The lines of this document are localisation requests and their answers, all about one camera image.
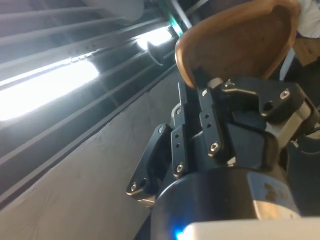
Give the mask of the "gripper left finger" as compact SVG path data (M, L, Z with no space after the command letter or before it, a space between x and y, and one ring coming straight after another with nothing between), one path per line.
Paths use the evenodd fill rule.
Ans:
M179 103L173 108L170 124L158 125L139 160L126 188L137 201L154 201L171 183L187 171L185 105L186 85L178 82Z

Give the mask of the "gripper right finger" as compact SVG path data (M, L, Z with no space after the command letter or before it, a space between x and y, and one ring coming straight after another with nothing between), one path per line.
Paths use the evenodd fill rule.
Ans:
M301 86L233 76L210 86L209 75L194 71L199 90L202 146L194 148L194 170L226 167L287 172L291 140L313 127L313 104Z

